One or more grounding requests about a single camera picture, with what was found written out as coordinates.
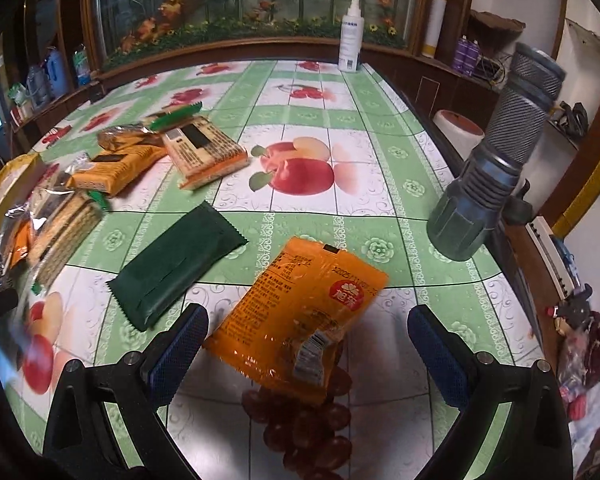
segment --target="barcode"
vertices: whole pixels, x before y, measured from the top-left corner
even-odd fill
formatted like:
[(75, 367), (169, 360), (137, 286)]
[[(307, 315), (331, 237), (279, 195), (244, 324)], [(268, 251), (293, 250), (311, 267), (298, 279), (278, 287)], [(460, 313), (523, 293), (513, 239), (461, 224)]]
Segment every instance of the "barcode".
[(319, 330), (307, 339), (298, 350), (294, 377), (305, 383), (322, 386), (324, 384), (324, 367), (322, 366), (322, 352), (332, 341)]
[(182, 132), (180, 130), (169, 130), (167, 132), (167, 137), (169, 137), (169, 140), (176, 140), (181, 135)]

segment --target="green snack wrapper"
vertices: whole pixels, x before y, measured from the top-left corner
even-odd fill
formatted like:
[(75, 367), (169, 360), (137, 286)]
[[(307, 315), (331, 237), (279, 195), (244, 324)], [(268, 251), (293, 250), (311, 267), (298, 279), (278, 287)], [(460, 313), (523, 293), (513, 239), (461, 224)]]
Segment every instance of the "green snack wrapper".
[(203, 202), (107, 282), (130, 323), (144, 332), (214, 263), (247, 240)]

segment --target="plastic bag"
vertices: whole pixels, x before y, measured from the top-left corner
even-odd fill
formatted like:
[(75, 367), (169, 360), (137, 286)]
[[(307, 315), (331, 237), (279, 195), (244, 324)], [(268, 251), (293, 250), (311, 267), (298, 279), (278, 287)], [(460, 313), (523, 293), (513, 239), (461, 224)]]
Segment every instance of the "plastic bag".
[(204, 346), (262, 386), (320, 404), (338, 343), (387, 281), (347, 251), (291, 238)]
[(558, 361), (558, 384), (565, 407), (584, 393), (585, 355), (589, 345), (589, 332), (577, 329), (565, 339)]
[(573, 476), (576, 476), (582, 461), (600, 428), (600, 382), (586, 393), (585, 415), (569, 423), (571, 452), (573, 454)]

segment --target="blue bottle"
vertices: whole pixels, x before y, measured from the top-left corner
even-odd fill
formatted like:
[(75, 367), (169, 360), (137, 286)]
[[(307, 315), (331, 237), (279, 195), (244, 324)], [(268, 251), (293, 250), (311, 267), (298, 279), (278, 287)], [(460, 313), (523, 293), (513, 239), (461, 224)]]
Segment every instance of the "blue bottle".
[(54, 47), (49, 49), (51, 52), (46, 58), (46, 71), (49, 74), (51, 82), (51, 91), (54, 98), (58, 99), (69, 93), (69, 81), (62, 62), (62, 56)]

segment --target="orange snack bag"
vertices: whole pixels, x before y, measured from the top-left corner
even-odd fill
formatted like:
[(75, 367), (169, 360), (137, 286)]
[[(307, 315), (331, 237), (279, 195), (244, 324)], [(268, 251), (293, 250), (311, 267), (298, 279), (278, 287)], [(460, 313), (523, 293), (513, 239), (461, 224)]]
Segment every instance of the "orange snack bag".
[(291, 238), (204, 347), (266, 388), (320, 404), (338, 342), (387, 281), (354, 254)]

